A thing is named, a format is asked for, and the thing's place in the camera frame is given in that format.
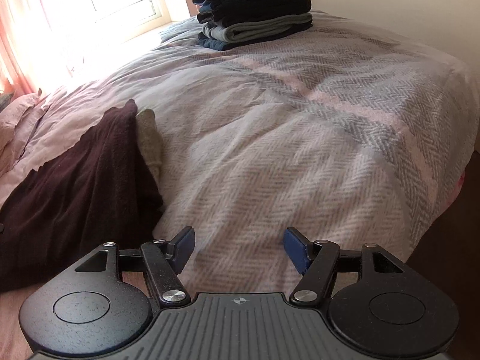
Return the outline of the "maroon and grey sweater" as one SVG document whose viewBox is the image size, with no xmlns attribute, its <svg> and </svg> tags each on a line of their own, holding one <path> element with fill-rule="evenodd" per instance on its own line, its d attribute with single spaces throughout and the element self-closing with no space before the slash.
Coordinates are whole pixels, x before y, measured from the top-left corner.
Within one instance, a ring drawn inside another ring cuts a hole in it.
<svg viewBox="0 0 480 360">
<path fill-rule="evenodd" d="M 104 242 L 152 238 L 164 201 L 137 145 L 137 105 L 108 110 L 1 207 L 1 291 L 48 281 Z"/>
</svg>

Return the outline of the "pink and grey bedspread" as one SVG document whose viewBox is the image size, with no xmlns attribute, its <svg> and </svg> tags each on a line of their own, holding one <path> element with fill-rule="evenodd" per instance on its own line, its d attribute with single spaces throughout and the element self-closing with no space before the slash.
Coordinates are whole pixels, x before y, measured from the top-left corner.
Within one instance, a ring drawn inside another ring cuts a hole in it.
<svg viewBox="0 0 480 360">
<path fill-rule="evenodd" d="M 290 291 L 289 226 L 407 259 L 473 153 L 479 83 L 468 66 L 323 12 L 307 31 L 225 52 L 198 46 L 198 33 L 188 19 L 111 75 L 38 95 L 1 198 L 134 100 L 154 111 L 162 148 L 166 209 L 153 235 L 196 232 L 181 274 L 191 293 Z"/>
</svg>

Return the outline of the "pink pillow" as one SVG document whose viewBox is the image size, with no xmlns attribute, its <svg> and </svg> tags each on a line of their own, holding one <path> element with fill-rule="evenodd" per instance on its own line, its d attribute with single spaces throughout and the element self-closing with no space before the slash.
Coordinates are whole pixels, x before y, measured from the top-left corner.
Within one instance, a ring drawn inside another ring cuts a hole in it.
<svg viewBox="0 0 480 360">
<path fill-rule="evenodd" d="M 1 176 L 8 172 L 9 161 L 13 154 L 9 154 L 7 146 L 15 138 L 16 127 L 20 124 L 26 112 L 38 104 L 37 94 L 25 94 L 13 100 L 1 111 Z"/>
</svg>

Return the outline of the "grey checked pillow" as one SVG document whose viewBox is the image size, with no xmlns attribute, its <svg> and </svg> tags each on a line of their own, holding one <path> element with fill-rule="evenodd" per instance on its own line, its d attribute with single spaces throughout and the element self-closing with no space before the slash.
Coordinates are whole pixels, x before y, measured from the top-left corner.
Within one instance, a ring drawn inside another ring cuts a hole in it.
<svg viewBox="0 0 480 360">
<path fill-rule="evenodd" d="M 0 94 L 0 112 L 2 112 L 11 102 L 13 93 Z"/>
</svg>

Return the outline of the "left pink curtain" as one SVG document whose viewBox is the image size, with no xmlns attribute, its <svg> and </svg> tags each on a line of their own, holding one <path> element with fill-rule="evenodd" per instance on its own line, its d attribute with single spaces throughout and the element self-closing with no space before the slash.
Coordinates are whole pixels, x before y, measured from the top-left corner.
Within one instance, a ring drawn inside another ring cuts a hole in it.
<svg viewBox="0 0 480 360">
<path fill-rule="evenodd" d="M 35 93 L 32 46 L 38 0 L 1 0 L 1 84 L 17 95 Z"/>
</svg>

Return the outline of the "stack of folded jeans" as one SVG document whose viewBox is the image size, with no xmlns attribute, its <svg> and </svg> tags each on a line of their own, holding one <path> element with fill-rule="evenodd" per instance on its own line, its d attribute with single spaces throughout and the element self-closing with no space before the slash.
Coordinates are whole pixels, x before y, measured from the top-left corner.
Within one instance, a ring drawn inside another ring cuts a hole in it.
<svg viewBox="0 0 480 360">
<path fill-rule="evenodd" d="M 312 27 L 311 0 L 193 0 L 201 47 L 227 51 Z"/>
</svg>

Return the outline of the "white framed window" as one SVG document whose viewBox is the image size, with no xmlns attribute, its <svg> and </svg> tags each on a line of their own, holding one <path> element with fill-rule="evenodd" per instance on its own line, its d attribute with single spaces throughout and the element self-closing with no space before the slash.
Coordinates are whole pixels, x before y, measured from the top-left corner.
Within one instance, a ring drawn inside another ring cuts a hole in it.
<svg viewBox="0 0 480 360">
<path fill-rule="evenodd" d="M 40 0 L 47 22 L 57 30 L 134 38 L 166 24 L 167 0 Z"/>
</svg>

